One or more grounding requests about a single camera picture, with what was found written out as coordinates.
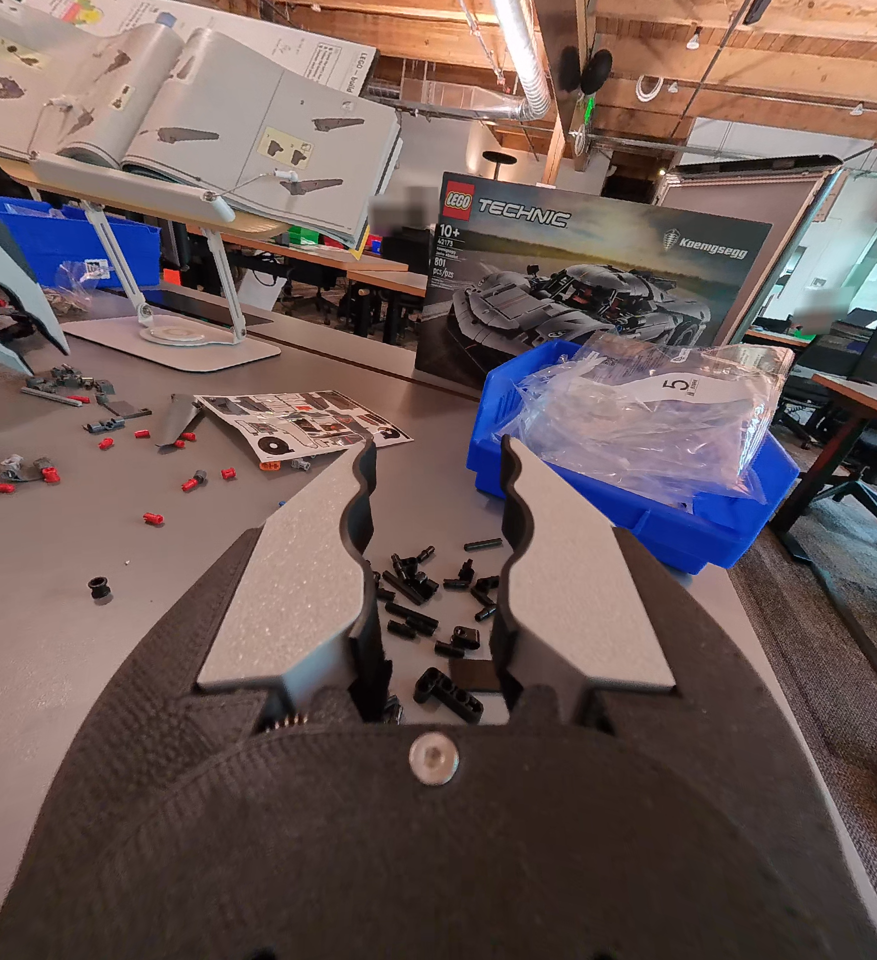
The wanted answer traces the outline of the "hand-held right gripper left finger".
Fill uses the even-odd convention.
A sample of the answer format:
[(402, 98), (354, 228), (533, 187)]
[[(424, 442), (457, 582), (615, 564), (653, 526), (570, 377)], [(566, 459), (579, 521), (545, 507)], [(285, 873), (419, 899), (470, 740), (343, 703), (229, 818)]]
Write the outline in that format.
[(365, 722), (382, 720), (393, 665), (377, 585), (372, 439), (340, 453), (264, 522), (196, 678), (204, 693), (264, 690), (279, 714), (305, 714), (342, 689)]

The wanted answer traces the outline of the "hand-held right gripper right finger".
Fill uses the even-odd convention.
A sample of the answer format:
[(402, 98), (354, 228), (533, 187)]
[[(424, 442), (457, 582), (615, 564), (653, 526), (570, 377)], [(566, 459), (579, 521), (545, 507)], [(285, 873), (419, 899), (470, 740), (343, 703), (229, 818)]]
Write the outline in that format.
[(489, 641), (505, 705), (545, 687), (563, 722), (594, 691), (669, 694), (676, 680), (615, 527), (516, 438), (501, 440), (502, 533), (511, 553)]

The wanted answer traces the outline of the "sticker sheet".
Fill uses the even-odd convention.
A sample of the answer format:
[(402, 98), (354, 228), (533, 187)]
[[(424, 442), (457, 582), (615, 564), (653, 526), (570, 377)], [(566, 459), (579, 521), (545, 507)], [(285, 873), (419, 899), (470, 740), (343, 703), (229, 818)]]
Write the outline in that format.
[(373, 439), (379, 449), (411, 443), (404, 430), (336, 390), (205, 394), (197, 403), (236, 429), (263, 471), (307, 470), (317, 457)]

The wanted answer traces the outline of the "toy car set box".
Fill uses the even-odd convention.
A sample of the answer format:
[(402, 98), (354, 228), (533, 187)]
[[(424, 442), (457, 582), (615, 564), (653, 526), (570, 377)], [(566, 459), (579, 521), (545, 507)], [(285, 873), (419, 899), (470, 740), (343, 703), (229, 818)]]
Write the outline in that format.
[(597, 334), (710, 345), (771, 226), (446, 172), (415, 368), (481, 390), (495, 368)]

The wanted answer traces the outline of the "small labelled clear bag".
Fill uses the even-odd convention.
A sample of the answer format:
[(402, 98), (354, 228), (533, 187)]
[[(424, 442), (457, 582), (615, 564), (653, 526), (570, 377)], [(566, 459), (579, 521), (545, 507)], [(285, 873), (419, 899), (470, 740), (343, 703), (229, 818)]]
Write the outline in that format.
[(46, 297), (52, 310), (59, 316), (85, 314), (92, 305), (92, 294), (112, 276), (107, 258), (67, 260), (56, 269)]

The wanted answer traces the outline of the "blue plastic bin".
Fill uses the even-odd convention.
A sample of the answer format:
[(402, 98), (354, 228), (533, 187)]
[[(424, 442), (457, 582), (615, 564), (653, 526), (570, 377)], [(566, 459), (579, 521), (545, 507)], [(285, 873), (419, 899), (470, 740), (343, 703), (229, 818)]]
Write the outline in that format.
[[(161, 282), (159, 229), (111, 215), (107, 219), (137, 284), (157, 287)], [(109, 255), (82, 208), (58, 210), (44, 201), (0, 196), (0, 221), (40, 284), (57, 286), (64, 278), (61, 266), (77, 263), (84, 265), (87, 279), (96, 287), (120, 287)]]
[[(500, 442), (495, 435), (519, 410), (518, 383), (557, 363), (564, 354), (563, 342), (547, 342), (487, 374), (466, 460), (467, 469), (476, 475), (477, 490), (504, 498)], [(710, 564), (725, 570), (733, 568), (780, 508), (800, 473), (770, 433), (751, 467), (762, 502), (702, 493), (688, 508), (667, 506), (559, 466), (554, 470), (612, 523), (632, 533), (661, 563), (698, 574)]]

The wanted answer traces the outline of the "pile of dark grey pieces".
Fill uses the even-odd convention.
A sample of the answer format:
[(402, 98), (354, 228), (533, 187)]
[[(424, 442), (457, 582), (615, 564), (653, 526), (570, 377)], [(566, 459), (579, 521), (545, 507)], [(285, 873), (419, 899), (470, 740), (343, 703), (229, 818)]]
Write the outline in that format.
[(85, 376), (70, 365), (55, 366), (45, 376), (26, 378), (22, 390), (32, 395), (67, 399), (71, 394), (66, 394), (65, 391), (85, 391), (103, 397), (115, 395), (115, 388), (109, 380)]

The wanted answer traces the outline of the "cream book stand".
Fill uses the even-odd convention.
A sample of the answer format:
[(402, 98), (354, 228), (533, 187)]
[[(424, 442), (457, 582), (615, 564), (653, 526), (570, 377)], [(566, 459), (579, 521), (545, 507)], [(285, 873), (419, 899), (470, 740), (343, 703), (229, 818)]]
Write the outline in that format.
[[(0, 167), (20, 184), (81, 201), (134, 310), (132, 316), (65, 322), (61, 326), (64, 333), (186, 373), (214, 373), (281, 354), (275, 343), (248, 337), (221, 235), (221, 229), (235, 220), (236, 213), (218, 194), (46, 152), (33, 151), (28, 161), (0, 158)], [(178, 314), (154, 313), (135, 281), (106, 207), (197, 224), (216, 264), (231, 318), (230, 330)]]

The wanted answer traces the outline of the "grey curved panel piece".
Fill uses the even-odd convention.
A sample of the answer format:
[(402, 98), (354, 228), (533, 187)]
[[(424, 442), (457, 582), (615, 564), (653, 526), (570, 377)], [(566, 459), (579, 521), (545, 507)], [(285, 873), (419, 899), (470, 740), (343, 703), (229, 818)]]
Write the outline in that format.
[(202, 405), (197, 398), (184, 392), (173, 393), (169, 398), (161, 426), (157, 427), (154, 435), (154, 444), (159, 449), (173, 447), (192, 425), (196, 417), (202, 412)]

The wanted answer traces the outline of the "open instruction booklet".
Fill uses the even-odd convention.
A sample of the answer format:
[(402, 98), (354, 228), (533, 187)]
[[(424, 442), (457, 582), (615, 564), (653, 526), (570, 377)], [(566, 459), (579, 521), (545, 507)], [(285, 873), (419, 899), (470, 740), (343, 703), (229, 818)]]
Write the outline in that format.
[(0, 2), (0, 156), (57, 165), (60, 189), (119, 170), (358, 248), (400, 152), (397, 114), (198, 28), (109, 37)]

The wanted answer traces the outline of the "long wooden desk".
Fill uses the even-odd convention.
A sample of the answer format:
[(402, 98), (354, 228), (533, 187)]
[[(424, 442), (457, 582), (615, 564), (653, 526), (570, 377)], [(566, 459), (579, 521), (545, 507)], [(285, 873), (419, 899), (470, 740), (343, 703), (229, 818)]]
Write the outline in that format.
[(399, 346), (410, 314), (421, 311), (425, 276), (409, 271), (405, 264), (397, 261), (367, 254), (354, 256), (352, 251), (336, 246), (283, 246), (228, 233), (223, 234), (222, 239), (227, 245), (255, 252), (255, 256), (236, 257), (247, 270), (264, 267), (263, 257), (270, 256), (281, 260), (290, 274), (295, 275), (304, 267), (318, 272), (320, 282), (314, 284), (317, 307), (326, 318), (330, 318), (332, 306), (324, 292), (331, 289), (332, 280), (344, 279), (345, 288), (336, 306), (336, 316), (360, 336), (369, 336), (373, 327), (381, 325), (382, 341)]

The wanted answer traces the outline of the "wooden office table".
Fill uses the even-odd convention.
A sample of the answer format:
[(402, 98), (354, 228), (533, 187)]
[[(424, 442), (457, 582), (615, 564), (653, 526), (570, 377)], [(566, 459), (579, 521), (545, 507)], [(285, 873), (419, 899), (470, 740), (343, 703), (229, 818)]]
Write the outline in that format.
[(768, 523), (789, 557), (810, 570), (816, 582), (838, 614), (858, 649), (877, 676), (877, 645), (869, 637), (854, 615), (844, 596), (833, 582), (829, 572), (816, 564), (792, 533), (792, 528), (814, 498), (820, 495), (827, 481), (853, 450), (869, 423), (877, 418), (877, 385), (856, 383), (830, 374), (816, 373), (813, 381), (833, 396), (838, 406), (846, 411), (848, 420), (829, 439), (816, 460), (805, 471)]

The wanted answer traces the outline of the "white paper sign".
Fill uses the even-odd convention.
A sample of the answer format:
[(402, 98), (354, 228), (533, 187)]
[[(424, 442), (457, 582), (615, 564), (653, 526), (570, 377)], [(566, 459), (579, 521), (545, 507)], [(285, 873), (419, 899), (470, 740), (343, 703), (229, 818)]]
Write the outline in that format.
[(267, 57), (279, 66), (330, 89), (360, 95), (374, 69), (377, 50), (278, 23), (253, 19), (214, 6), (175, 1), (29, 1), (28, 6), (70, 23), (97, 38), (171, 18), (183, 41), (211, 29)]

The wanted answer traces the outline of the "black ceiling fixture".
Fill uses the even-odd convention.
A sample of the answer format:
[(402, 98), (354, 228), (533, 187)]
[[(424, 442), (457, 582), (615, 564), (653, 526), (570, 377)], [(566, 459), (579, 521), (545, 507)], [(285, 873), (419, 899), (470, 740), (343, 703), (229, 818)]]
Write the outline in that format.
[(557, 61), (557, 88), (562, 93), (575, 93), (582, 97), (595, 94), (610, 78), (613, 70), (613, 54), (608, 49), (598, 49), (580, 64), (578, 50), (566, 46)]

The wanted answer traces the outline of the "silver air duct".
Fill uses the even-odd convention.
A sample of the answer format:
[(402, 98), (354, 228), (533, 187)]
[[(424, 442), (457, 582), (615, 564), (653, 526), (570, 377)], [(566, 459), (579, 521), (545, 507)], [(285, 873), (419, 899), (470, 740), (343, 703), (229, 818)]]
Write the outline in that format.
[(492, 1), (491, 5), (524, 99), (480, 110), (477, 118), (520, 123), (541, 120), (549, 114), (552, 98), (531, 17), (520, 1)]

